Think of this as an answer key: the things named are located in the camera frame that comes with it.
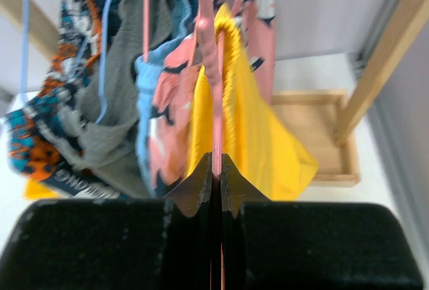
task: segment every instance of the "wooden post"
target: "wooden post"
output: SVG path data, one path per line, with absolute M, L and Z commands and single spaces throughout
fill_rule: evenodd
M 9 20 L 21 29 L 22 0 L 0 0 L 2 9 Z M 29 2 L 29 41 L 48 59 L 56 53 L 58 47 L 58 30 L 40 8 Z
M 428 19 L 429 0 L 400 0 L 349 103 L 339 115 L 334 131 L 337 145 L 347 140 Z

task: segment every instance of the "gray wall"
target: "gray wall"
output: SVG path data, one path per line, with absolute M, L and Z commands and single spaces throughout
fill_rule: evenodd
M 400 210 L 404 211 L 403 223 L 407 229 L 416 230 L 426 251 L 429 248 L 428 107 L 429 23 L 396 68 L 369 114 L 370 118 L 377 114 L 371 121 L 390 174 L 392 190 Z M 421 250 L 420 247 L 416 249 L 418 256 Z

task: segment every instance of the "light blue fabric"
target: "light blue fabric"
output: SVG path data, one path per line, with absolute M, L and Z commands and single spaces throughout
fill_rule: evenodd
M 151 195 L 155 196 L 155 191 L 150 185 L 149 154 L 147 146 L 147 131 L 151 112 L 152 100 L 158 79 L 164 69 L 164 60 L 167 55 L 174 51 L 188 33 L 188 24 L 192 22 L 192 9 L 188 0 L 175 0 L 172 10 L 172 40 L 165 42 L 153 51 L 149 52 L 147 62 L 142 57 L 135 61 L 137 72 L 137 90 L 139 99 L 137 109 L 139 111 L 139 126 L 136 139 L 136 154 L 139 161 L 141 176 L 147 185 Z

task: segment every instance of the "hanging laundry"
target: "hanging laundry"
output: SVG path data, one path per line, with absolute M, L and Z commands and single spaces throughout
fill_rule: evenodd
M 149 29 L 154 48 L 170 36 L 172 18 L 166 0 L 150 2 Z M 77 99 L 77 109 L 65 106 L 59 111 L 64 130 L 77 138 L 82 153 L 71 144 L 61 144 L 58 150 L 74 168 L 89 168 L 123 193 L 146 198 L 149 194 L 135 155 L 138 114 L 132 68 L 135 57 L 142 51 L 143 0 L 121 0 L 119 13 L 122 24 L 106 59 L 106 113 L 97 124 L 95 121 L 101 114 L 98 94 L 101 75 L 97 70 L 91 84 Z
M 213 0 L 215 11 L 223 3 L 241 32 L 259 93 L 270 103 L 273 93 L 275 66 L 275 8 L 274 0 Z
M 215 23 L 224 32 L 223 151 L 243 175 L 273 200 L 295 200 L 316 175 L 316 160 L 277 120 L 258 93 L 239 30 L 222 5 Z M 212 150 L 212 98 L 201 68 L 194 92 L 186 177 Z
M 188 149 L 190 107 L 200 66 L 187 66 L 194 49 L 188 36 L 165 59 L 155 89 L 149 120 L 148 145 L 151 187 L 158 197 L 184 177 Z
M 58 52 L 52 59 L 42 89 L 24 108 L 5 117 L 11 128 L 9 158 L 12 166 L 65 196 L 126 197 L 90 171 L 74 171 L 47 141 L 50 135 L 55 135 L 78 149 L 76 139 L 64 132 L 57 111 L 64 105 L 75 108 L 76 96 L 90 82 L 93 64 L 101 52 L 104 4 L 105 0 L 61 0 Z M 119 0 L 112 0 L 108 43 L 121 23 L 117 15 L 118 4 Z M 76 61 L 82 45 L 82 59 Z
M 147 184 L 152 196 L 163 196 L 165 191 L 155 191 L 151 185 L 151 171 L 149 164 L 148 131 L 151 119 L 151 105 L 158 80 L 165 69 L 164 60 L 167 55 L 175 50 L 188 34 L 188 27 L 192 23 L 192 10 L 189 0 L 175 0 L 172 10 L 173 30 L 171 40 L 148 53 L 147 62 L 140 56 L 135 61 L 137 75 L 137 88 L 139 99 L 137 108 L 139 111 L 139 126 L 136 141 L 136 151 L 139 160 L 140 171 L 143 180 Z

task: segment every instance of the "clothes hanger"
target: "clothes hanger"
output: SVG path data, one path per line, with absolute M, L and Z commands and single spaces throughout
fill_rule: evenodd
M 83 42 L 82 42 L 82 45 L 79 48 L 77 56 L 74 59 L 73 70 L 69 74 L 68 80 L 71 80 L 72 78 L 74 78 L 75 76 L 77 76 L 76 71 L 77 71 L 79 62 L 82 60 L 83 54 L 85 53 L 86 45 L 88 44 L 88 42 L 89 42 L 88 37 L 85 37 L 84 40 L 83 40 Z
M 22 40 L 21 40 L 21 70 L 19 82 L 19 97 L 22 102 L 28 102 L 27 75 L 28 75 L 28 32 L 29 32 L 29 0 L 22 0 Z
M 143 0 L 143 61 L 147 62 L 149 58 L 149 18 L 150 18 L 150 1 L 149 0 Z
M 213 13 L 212 0 L 198 0 L 199 19 L 195 26 L 198 43 L 202 53 L 205 74 L 212 89 L 213 98 L 213 150 L 212 171 L 216 179 L 222 172 L 222 97 L 223 85 L 221 72 L 219 70 L 219 56 L 223 57 L 223 40 L 216 45 L 215 17 Z
M 198 24 L 199 21 L 200 21 L 200 10 L 198 10 L 198 13 L 195 17 L 195 26 Z M 187 67 L 191 67 L 192 63 L 194 62 L 197 43 L 198 42 L 196 39 L 196 27 L 195 27 L 194 31 L 192 32 L 192 45 L 191 45 L 192 50 L 189 53 L 188 64 L 186 65 Z
M 99 79 L 99 98 L 101 101 L 101 111 L 99 117 L 95 120 L 100 124 L 107 111 L 107 99 L 105 96 L 105 78 L 106 78 L 106 51 L 107 51 L 107 29 L 109 27 L 109 10 L 112 0 L 106 0 L 103 7 L 101 27 L 101 55 L 100 55 L 100 79 Z
M 222 172 L 222 97 L 223 84 L 221 78 L 223 64 L 223 42 L 221 36 L 219 46 L 216 45 L 215 17 L 213 13 L 212 0 L 198 0 L 199 19 L 195 26 L 198 43 L 200 44 L 202 63 L 204 71 L 211 87 L 213 99 L 213 137 L 212 137 L 212 196 L 213 204 L 211 211 L 215 216 L 214 225 L 220 225 L 222 218 L 221 208 L 221 183 Z M 222 289 L 224 286 L 223 252 L 222 240 L 219 233 L 212 235 L 211 240 L 211 264 L 210 264 L 210 288 Z

